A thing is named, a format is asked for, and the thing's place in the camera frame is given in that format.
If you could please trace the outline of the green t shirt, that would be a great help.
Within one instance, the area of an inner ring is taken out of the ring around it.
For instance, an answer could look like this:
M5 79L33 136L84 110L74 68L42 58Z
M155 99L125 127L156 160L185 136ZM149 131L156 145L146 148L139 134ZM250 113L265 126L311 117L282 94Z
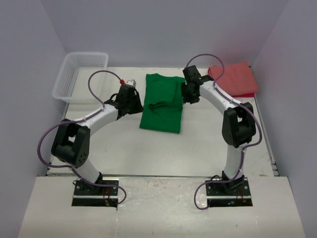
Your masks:
M141 129L180 133L183 111L181 84L184 82L185 79L178 76L146 75Z

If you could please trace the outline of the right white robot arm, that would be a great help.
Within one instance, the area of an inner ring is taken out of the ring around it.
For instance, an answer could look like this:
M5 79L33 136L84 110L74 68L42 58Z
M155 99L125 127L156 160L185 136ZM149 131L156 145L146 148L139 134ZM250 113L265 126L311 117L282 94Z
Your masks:
M200 98L208 100L223 115L222 137L228 145L227 160L221 176L221 190L232 195L243 183L243 149L256 134L253 106L241 104L230 97L209 76L202 76L193 65L183 69L185 82L181 84L183 103L194 104Z

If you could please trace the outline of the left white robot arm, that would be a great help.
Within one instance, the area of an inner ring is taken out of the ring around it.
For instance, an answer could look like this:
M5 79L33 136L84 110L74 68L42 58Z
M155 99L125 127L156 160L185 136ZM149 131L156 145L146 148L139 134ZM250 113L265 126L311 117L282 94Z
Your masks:
M84 181L85 188L92 195L102 191L102 174L89 160L90 138L109 123L125 115L143 111L136 81L122 84L115 99L110 98L104 105L78 121L64 119L57 129L51 154L66 163Z

